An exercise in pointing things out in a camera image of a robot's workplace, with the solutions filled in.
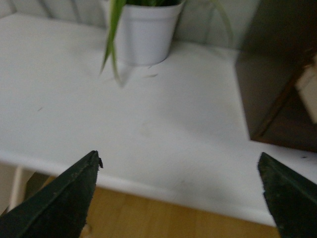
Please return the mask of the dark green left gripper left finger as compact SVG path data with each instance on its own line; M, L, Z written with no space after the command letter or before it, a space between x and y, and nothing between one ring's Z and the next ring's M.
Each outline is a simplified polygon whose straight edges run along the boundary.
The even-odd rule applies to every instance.
M32 197L0 218L2 238L78 238L103 163L91 151Z

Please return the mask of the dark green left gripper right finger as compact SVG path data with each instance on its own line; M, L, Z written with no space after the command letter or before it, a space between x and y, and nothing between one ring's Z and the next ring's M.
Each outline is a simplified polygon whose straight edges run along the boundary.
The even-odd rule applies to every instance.
M282 238L317 236L317 185L261 153L258 171L264 198Z

